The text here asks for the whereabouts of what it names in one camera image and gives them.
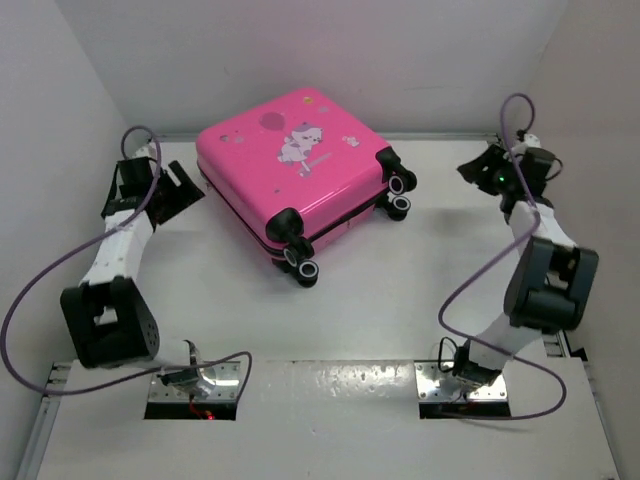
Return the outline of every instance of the metal mounting plate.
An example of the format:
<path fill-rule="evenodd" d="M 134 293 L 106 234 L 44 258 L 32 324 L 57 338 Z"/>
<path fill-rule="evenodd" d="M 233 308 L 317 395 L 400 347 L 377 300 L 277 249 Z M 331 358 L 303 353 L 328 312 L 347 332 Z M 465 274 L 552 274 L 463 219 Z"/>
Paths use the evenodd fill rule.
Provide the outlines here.
<path fill-rule="evenodd" d="M 453 362 L 442 362 L 444 369 L 452 366 Z M 441 372 L 437 361 L 414 362 L 414 368 L 421 418 L 442 418 L 446 417 L 445 411 L 461 413 L 466 410 L 464 407 L 471 406 L 473 415 L 504 417 L 511 414 L 502 375 L 492 385 L 480 387 L 464 398 L 459 383 L 450 374 Z"/>
<path fill-rule="evenodd" d="M 215 381 L 215 388 L 208 397 L 194 398 L 193 403 L 229 404 L 235 403 L 240 388 L 240 362 L 227 362 L 209 367 L 207 377 Z M 160 381 L 160 375 L 153 375 L 149 386 L 148 403 L 189 403 L 189 395 Z"/>

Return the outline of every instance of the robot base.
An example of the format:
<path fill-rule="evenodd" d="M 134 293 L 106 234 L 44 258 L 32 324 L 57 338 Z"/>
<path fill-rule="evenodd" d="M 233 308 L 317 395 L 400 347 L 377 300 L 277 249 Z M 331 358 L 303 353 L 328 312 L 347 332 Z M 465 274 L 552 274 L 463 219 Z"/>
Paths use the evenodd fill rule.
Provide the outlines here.
<path fill-rule="evenodd" d="M 510 417 L 509 397 L 504 377 L 500 375 L 491 386 L 461 395 L 460 382 L 446 370 L 453 362 L 436 360 L 414 362 L 421 419 L 452 418 L 448 413 L 474 417 Z"/>
<path fill-rule="evenodd" d="M 206 368 L 213 388 L 208 395 L 193 398 L 199 412 L 211 412 L 215 420 L 235 420 L 240 388 L 240 362 L 227 362 Z M 151 377 L 145 420 L 198 420 L 189 408 L 189 395 L 171 385 L 164 385 L 160 375 Z"/>

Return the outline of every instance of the white wall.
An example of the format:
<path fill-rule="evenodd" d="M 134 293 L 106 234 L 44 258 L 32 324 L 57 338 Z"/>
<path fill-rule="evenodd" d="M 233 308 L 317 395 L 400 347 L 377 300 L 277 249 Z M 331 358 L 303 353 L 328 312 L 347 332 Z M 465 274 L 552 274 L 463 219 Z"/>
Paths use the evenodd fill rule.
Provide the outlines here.
<path fill-rule="evenodd" d="M 640 478 L 640 3 L 571 0 L 529 89 L 543 146 L 564 160 L 548 197 L 600 254 L 574 343 L 586 348 L 623 478 Z"/>
<path fill-rule="evenodd" d="M 0 9 L 0 310 L 48 262 L 101 230 L 123 118 L 53 0 Z M 71 262 L 27 297 L 10 330 L 20 372 L 44 382 L 74 358 L 58 298 Z M 39 396 L 0 367 L 0 478 L 13 478 Z"/>
<path fill-rule="evenodd" d="M 382 131 L 492 130 L 567 0 L 57 0 L 131 123 L 194 132 L 315 85 Z"/>

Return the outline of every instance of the suitcase wheel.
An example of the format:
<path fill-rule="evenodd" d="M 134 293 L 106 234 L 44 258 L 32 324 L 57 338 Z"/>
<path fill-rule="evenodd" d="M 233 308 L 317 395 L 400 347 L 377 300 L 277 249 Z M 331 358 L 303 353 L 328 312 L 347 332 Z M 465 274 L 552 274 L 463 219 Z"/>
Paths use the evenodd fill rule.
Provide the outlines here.
<path fill-rule="evenodd" d="M 385 205 L 385 207 L 389 218 L 399 222 L 407 217 L 407 213 L 411 208 L 411 202 L 407 197 L 398 195 L 397 197 L 393 197 L 391 202 Z"/>
<path fill-rule="evenodd" d="M 405 173 L 394 173 L 389 178 L 389 191 L 394 195 L 402 195 L 416 188 L 418 179 L 416 174 L 406 170 Z"/>
<path fill-rule="evenodd" d="M 318 264 L 313 260 L 304 260 L 300 262 L 297 270 L 297 280 L 302 287 L 313 287 L 318 281 Z"/>
<path fill-rule="evenodd" d="M 295 247 L 285 247 L 282 250 L 284 255 L 284 259 L 286 262 L 293 268 L 296 268 L 298 264 L 302 261 L 303 256 L 298 252 Z"/>

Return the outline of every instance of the suitcase zipper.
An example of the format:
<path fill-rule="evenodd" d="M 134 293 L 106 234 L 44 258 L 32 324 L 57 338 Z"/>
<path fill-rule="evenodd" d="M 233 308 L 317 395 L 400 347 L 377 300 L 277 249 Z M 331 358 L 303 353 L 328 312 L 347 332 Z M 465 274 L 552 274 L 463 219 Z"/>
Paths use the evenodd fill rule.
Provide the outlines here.
<path fill-rule="evenodd" d="M 251 228 L 249 226 L 249 224 L 244 220 L 244 218 L 242 218 L 242 216 L 236 211 L 236 209 L 233 208 L 233 205 L 231 205 L 231 203 L 229 203 L 229 201 L 225 198 L 225 196 L 222 195 L 222 193 L 220 193 L 220 190 L 218 190 L 216 188 L 216 186 L 213 184 L 213 182 L 211 182 L 207 178 L 207 176 L 204 174 L 204 172 L 202 170 L 200 170 L 200 174 L 207 181 L 207 183 L 209 185 L 211 185 L 211 188 L 213 188 L 216 191 L 216 193 L 218 195 L 220 195 L 220 197 L 225 201 L 225 203 L 229 206 L 229 208 L 233 211 L 233 213 L 236 214 L 236 217 L 238 217 L 240 219 L 240 221 L 242 223 L 244 223 L 244 226 L 247 228 L 247 230 L 249 230 L 251 235 L 253 235 L 253 238 L 255 238 L 258 241 L 258 243 L 262 246 L 262 248 L 264 248 L 269 255 L 284 259 L 284 253 L 282 253 L 282 249 L 281 248 L 280 249 L 273 248 L 273 247 L 267 245 L 266 243 L 264 243 L 264 240 L 262 240 L 262 238 L 260 238 L 260 236 L 256 232 L 253 231 L 253 228 Z M 313 235 L 311 235 L 309 237 L 309 241 L 310 242 L 315 242 L 316 240 L 319 240 L 322 236 L 326 235 L 327 233 L 329 233 L 334 228 L 337 228 L 340 225 L 342 225 L 343 223 L 348 222 L 352 218 L 360 215 L 365 210 L 367 210 L 368 208 L 370 208 L 370 207 L 374 206 L 376 203 L 378 203 L 378 201 L 383 196 L 386 196 L 388 192 L 389 192 L 389 189 L 385 188 L 382 192 L 376 194 L 375 196 L 373 196 L 372 198 L 370 198 L 369 200 L 367 200 L 366 202 L 364 202 L 360 206 L 358 206 L 358 207 L 354 208 L 353 210 L 351 210 L 351 211 L 345 213 L 344 215 L 342 215 L 335 222 L 330 223 L 329 225 L 324 227 L 322 230 L 319 230 L 318 232 L 316 232 Z"/>
<path fill-rule="evenodd" d="M 340 218 L 338 218 L 335 222 L 330 223 L 329 225 L 327 225 L 326 227 L 324 227 L 322 230 L 319 230 L 318 232 L 314 233 L 313 235 L 311 235 L 309 237 L 309 241 L 310 242 L 315 242 L 316 240 L 319 240 L 320 238 L 322 238 L 324 235 L 326 235 L 327 233 L 329 233 L 331 230 L 333 230 L 334 228 L 339 227 L 340 225 L 342 225 L 345 222 L 348 222 L 349 220 L 351 220 L 354 217 L 357 217 L 358 215 L 360 215 L 361 213 L 363 213 L 365 210 L 367 210 L 368 208 L 371 208 L 373 205 L 375 205 L 376 203 L 378 203 L 378 201 L 380 200 L 380 198 L 382 198 L 383 196 L 387 195 L 387 192 L 389 191 L 388 188 L 386 188 L 385 190 L 383 190 L 382 192 L 378 193 L 375 197 L 370 198 L 369 200 L 367 200 L 365 203 L 363 203 L 362 205 L 360 205 L 357 208 L 354 208 L 353 210 L 351 210 L 350 212 L 345 213 L 343 216 L 341 216 Z"/>

